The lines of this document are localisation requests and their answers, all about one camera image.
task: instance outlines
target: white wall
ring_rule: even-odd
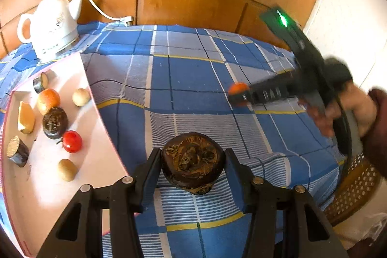
[[[357,85],[387,90],[387,0],[317,0],[304,32],[323,56],[344,60]]]

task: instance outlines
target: green led light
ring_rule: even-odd
[[[288,27],[288,21],[286,20],[286,18],[277,10],[278,14],[279,14],[279,17],[281,18],[281,22],[282,24],[285,26],[285,27]]]

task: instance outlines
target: maroon sleeve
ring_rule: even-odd
[[[368,133],[361,139],[364,156],[387,178],[387,94],[379,89],[368,95],[378,108],[376,120]]]

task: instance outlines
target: kettle spout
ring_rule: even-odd
[[[68,5],[71,17],[77,21],[81,14],[82,0],[72,0]]]

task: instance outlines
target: person's arm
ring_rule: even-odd
[[[339,98],[343,109],[352,110],[355,115],[363,154],[387,178],[387,94],[373,89],[367,95],[353,83],[348,83]],[[301,103],[306,105],[307,113],[322,135],[333,136],[333,120],[341,115],[337,102],[329,104],[323,114],[318,108]]]

